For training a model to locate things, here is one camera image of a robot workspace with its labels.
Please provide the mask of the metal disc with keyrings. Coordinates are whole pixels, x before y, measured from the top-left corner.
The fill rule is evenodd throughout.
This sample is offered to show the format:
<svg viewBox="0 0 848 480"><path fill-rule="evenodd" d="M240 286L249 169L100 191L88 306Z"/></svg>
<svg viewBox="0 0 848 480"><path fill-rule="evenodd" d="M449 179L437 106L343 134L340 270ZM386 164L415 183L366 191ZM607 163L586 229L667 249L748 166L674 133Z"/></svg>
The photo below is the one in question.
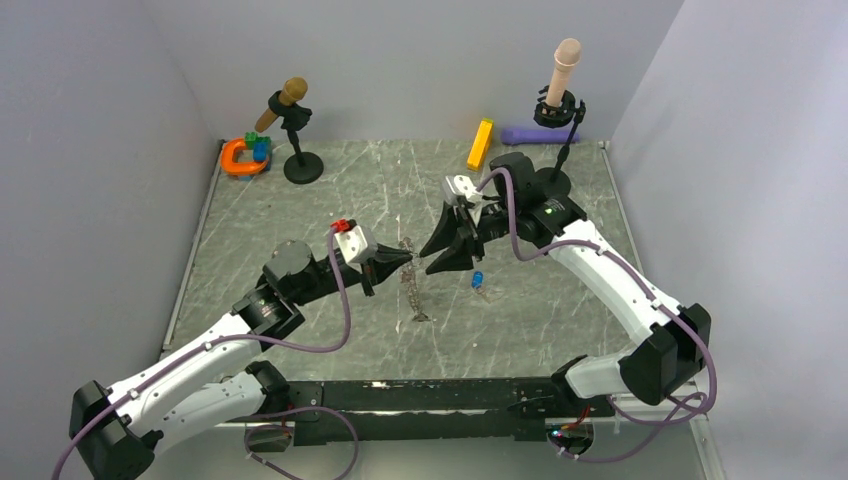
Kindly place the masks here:
<svg viewBox="0 0 848 480"><path fill-rule="evenodd" d="M420 293L417 285L415 259L417 254L412 240L404 236L399 240L399 247L411 255L411 260L401 268L401 283L405 286L406 298L412 310L413 322L427 322L430 317L424 312Z"/></svg>

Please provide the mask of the key with blue tag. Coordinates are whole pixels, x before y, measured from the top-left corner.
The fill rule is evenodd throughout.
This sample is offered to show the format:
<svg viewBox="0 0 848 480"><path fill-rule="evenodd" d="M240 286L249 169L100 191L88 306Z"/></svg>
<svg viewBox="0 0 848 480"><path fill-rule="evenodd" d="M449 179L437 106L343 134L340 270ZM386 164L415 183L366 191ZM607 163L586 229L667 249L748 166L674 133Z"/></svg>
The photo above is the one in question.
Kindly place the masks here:
<svg viewBox="0 0 848 480"><path fill-rule="evenodd" d="M491 302L491 298L486 288L484 274L480 270L475 270L471 277L471 288L474 293L486 303Z"/></svg>

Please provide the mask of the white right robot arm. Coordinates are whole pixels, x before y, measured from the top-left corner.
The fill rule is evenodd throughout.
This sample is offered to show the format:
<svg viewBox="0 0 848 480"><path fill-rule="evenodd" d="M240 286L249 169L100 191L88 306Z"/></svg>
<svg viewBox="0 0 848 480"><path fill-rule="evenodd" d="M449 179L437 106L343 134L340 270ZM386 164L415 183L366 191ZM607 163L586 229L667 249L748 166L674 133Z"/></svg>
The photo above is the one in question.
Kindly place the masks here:
<svg viewBox="0 0 848 480"><path fill-rule="evenodd" d="M711 318L699 304L688 307L650 283L602 236L570 196L567 176L536 169L520 152L495 158L480 183L465 175L443 180L444 203L420 254L434 255L428 274L465 271L485 255L486 243L509 237L548 256L577 276L624 328L632 346L615 354L582 355L551 376L553 406L578 414L595 397L631 394L647 405L669 399L707 365Z"/></svg>

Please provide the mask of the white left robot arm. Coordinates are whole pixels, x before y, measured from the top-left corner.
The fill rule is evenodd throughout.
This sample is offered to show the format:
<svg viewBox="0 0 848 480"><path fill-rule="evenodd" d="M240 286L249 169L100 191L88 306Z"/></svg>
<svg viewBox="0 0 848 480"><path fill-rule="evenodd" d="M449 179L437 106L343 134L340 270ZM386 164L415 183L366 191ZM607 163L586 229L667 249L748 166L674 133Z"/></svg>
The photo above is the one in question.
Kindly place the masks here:
<svg viewBox="0 0 848 480"><path fill-rule="evenodd" d="M104 386L90 381L73 395L71 444L54 467L77 451L96 479L136 479L156 455L222 422L257 415L279 417L290 406L290 386L257 356L273 346L328 354L351 334L347 288L374 286L411 262L410 251L350 234L330 234L318 260L303 241L279 244L256 286L201 335L142 372ZM304 322L300 307L339 294L342 336L328 346L288 341Z"/></svg>

